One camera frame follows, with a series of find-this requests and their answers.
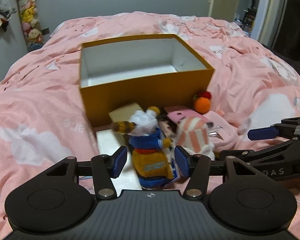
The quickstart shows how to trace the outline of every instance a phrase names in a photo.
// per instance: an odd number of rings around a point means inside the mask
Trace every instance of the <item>orange knitted ball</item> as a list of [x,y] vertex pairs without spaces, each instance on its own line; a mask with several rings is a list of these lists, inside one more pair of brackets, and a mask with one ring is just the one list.
[[210,110],[211,107],[211,102],[207,98],[197,98],[194,101],[194,109],[200,113],[200,114],[205,114]]

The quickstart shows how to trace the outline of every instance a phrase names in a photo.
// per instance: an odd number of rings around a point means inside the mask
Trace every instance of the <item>pink bedsheet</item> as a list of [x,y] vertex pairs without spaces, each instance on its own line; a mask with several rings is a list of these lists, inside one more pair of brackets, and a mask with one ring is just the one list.
[[[299,75],[234,23],[143,12],[66,21],[0,82],[0,239],[11,232],[4,201],[13,189],[66,156],[84,161],[98,154],[78,90],[81,44],[145,33],[175,33],[215,68],[211,109],[236,128],[235,149],[278,143],[251,142],[247,130],[300,116]],[[212,178],[209,189],[218,183]],[[300,238],[300,181],[290,187],[298,188],[290,231]]]

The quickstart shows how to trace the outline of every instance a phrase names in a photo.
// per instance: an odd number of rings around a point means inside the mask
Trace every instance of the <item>round black knob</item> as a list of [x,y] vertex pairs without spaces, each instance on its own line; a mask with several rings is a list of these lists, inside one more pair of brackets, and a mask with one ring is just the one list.
[[52,233],[80,223],[91,211],[90,193],[71,180],[45,176],[12,191],[5,202],[14,230]]
[[229,180],[209,197],[212,213],[239,231],[271,232],[287,227],[297,211],[294,195],[262,176]]

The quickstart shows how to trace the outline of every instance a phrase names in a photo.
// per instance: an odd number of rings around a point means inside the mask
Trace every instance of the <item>yellow box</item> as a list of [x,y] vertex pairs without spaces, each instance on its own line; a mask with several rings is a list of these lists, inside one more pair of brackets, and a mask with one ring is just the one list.
[[180,37],[146,34],[82,44],[80,91],[92,127],[111,123],[109,113],[138,103],[192,107],[214,69]]

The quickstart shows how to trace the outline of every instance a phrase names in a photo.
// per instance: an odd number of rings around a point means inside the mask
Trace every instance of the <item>logo emblem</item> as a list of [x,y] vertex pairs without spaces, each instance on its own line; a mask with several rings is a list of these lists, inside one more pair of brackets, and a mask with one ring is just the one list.
[[153,197],[156,196],[156,194],[154,194],[154,193],[151,192],[151,193],[148,193],[146,196],[149,197],[149,198],[153,198]]

